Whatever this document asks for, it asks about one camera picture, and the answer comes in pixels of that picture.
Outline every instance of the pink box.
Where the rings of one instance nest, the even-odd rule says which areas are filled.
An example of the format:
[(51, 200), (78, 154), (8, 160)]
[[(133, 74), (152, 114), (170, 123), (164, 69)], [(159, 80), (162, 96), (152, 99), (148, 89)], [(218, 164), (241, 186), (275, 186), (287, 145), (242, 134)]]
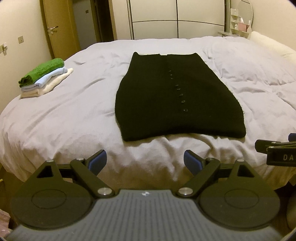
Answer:
[(239, 31), (247, 31), (247, 28), (249, 27), (249, 25), (245, 24), (245, 23), (238, 23), (239, 24)]

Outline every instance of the white folded cloth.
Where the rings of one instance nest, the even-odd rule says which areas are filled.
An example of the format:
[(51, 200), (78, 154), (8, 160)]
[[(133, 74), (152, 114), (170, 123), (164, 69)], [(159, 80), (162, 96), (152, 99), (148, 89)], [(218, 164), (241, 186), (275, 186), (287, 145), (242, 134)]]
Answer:
[(42, 88), (50, 80), (51, 77), (54, 77), (54, 76), (60, 75), (60, 74), (64, 74), (64, 73), (67, 73), (67, 69), (64, 68), (64, 67), (55, 69), (54, 71), (51, 71), (50, 73), (48, 73), (45, 76), (41, 77), (34, 84), (23, 86), (21, 88), (21, 90), (22, 91), (31, 91), (31, 90), (34, 90), (34, 89), (37, 89), (37, 88)]
[(68, 69), (67, 73), (65, 73), (65, 74), (51, 77), (50, 80), (42, 88), (37, 88), (37, 89), (31, 90), (31, 91), (22, 91), (20, 97), (21, 98), (28, 98), (28, 97), (39, 97), (41, 95), (44, 95), (44, 94), (52, 91), (54, 87), (56, 87), (59, 83), (61, 83), (72, 72), (73, 72), (73, 69), (70, 68), (70, 69)]

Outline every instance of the green folded towel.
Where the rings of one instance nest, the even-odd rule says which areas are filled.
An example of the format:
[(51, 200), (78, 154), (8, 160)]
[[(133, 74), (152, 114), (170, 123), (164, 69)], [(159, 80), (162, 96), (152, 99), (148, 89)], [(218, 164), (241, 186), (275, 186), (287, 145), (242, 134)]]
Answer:
[(54, 71), (55, 69), (64, 67), (64, 61), (61, 58), (55, 58), (48, 62), (42, 63), (37, 66), (35, 69), (27, 73), (20, 81), (20, 87), (26, 85), (32, 85), (41, 77), (45, 76), (46, 74)]

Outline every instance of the light blue folded cloth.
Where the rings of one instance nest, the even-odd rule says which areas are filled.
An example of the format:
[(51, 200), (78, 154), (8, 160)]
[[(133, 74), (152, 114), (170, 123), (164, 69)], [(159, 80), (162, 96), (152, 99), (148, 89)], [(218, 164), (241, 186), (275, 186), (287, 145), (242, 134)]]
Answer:
[(58, 69), (46, 74), (45, 76), (41, 77), (34, 84), (22, 87), (21, 90), (22, 91), (31, 91), (31, 90), (35, 90), (37, 88), (42, 88), (50, 80), (51, 77), (67, 73), (67, 71), (68, 70), (66, 68), (58, 68)]

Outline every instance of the vanity table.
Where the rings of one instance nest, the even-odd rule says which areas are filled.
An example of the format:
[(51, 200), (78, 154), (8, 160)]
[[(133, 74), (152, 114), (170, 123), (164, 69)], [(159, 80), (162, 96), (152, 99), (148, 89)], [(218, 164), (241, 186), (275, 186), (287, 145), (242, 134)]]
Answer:
[(230, 9), (229, 32), (218, 31), (222, 37), (248, 38), (252, 32), (253, 8), (249, 0), (241, 0), (236, 9)]

